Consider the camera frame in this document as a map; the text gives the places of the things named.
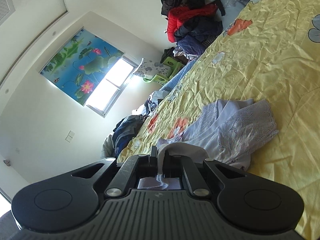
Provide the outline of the white wall switch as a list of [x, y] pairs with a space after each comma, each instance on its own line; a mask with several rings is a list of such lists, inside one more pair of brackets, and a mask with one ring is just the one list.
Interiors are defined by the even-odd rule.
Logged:
[[65, 138], [65, 140], [67, 142], [71, 142], [72, 139], [74, 138], [74, 135], [75, 135], [75, 133], [73, 131], [69, 131], [68, 134], [67, 134], [67, 137]]

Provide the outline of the blue knitted blanket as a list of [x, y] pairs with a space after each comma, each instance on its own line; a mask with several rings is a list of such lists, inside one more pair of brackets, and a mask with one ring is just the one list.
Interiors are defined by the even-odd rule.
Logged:
[[166, 83], [159, 91], [171, 92], [176, 85], [181, 81], [181, 79], [191, 70], [193, 65], [199, 59], [199, 56], [192, 61], [189, 61], [168, 83]]

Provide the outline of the red and navy jackets pile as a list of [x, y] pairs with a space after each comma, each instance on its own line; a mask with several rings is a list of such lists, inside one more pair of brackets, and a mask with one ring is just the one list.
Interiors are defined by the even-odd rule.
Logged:
[[237, 15], [256, 0], [161, 0], [168, 41], [177, 50], [200, 56], [220, 35], [233, 35], [251, 24]]

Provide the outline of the floral pillow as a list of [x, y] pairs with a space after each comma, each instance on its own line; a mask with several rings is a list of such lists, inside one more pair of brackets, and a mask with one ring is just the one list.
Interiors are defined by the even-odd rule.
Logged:
[[160, 73], [160, 69], [164, 64], [142, 58], [138, 68], [133, 72], [133, 75], [152, 80], [153, 77]]

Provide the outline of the lotus flower roller blind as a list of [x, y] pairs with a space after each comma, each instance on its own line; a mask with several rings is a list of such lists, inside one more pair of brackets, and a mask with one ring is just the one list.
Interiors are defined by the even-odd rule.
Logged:
[[53, 85], [85, 105], [124, 52], [86, 29], [80, 29], [40, 71]]

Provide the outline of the yellow carrot-print bedsheet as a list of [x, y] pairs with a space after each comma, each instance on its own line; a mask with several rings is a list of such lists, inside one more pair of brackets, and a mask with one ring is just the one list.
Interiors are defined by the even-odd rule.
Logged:
[[251, 0], [196, 61], [119, 162], [183, 131], [218, 99], [266, 99], [278, 134], [253, 153], [249, 172], [296, 190], [296, 230], [319, 239], [319, 0]]

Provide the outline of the window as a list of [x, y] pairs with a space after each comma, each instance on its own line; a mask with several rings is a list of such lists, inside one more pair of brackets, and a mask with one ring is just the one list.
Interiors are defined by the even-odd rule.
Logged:
[[137, 67], [138, 65], [127, 57], [119, 59], [106, 73], [85, 105], [104, 118], [126, 88]]

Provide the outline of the dark folded clothes pile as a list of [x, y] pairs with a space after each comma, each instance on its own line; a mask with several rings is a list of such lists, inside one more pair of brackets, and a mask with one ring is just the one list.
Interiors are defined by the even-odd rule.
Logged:
[[116, 125], [112, 135], [113, 157], [117, 158], [128, 143], [137, 136], [146, 118], [145, 115], [129, 115]]

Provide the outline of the white crumpled cloth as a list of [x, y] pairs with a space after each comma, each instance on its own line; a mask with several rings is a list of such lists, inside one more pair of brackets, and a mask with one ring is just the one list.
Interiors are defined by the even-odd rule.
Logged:
[[150, 94], [144, 103], [142, 115], [148, 116], [150, 113], [152, 113], [168, 94], [169, 92], [166, 90], [157, 90]]

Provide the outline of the light floral quilt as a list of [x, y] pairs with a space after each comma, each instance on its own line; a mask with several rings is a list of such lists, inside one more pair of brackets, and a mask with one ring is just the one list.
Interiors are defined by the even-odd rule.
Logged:
[[118, 158], [119, 155], [119, 140], [116, 139], [114, 133], [110, 133], [104, 140], [102, 149], [101, 149], [101, 157], [114, 157]]

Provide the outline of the lavender long-sleeve shirt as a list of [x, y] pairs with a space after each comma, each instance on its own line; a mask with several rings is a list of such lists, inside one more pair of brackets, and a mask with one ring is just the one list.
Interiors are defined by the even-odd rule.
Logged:
[[157, 176], [140, 179], [138, 188], [178, 188], [177, 178], [164, 175], [166, 153], [186, 156], [199, 164], [210, 158], [246, 171], [251, 154], [277, 133], [277, 124], [266, 100], [216, 100], [205, 105], [198, 119], [184, 131], [157, 141]]

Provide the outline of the green plastic stool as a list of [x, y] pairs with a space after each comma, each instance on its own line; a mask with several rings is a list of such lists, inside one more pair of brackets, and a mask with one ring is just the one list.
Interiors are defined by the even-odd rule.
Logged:
[[162, 64], [164, 64], [164, 67], [160, 69], [159, 74], [155, 75], [152, 80], [143, 78], [143, 81], [146, 83], [156, 82], [160, 85], [165, 85], [184, 67], [183, 63], [172, 57], [167, 57]]

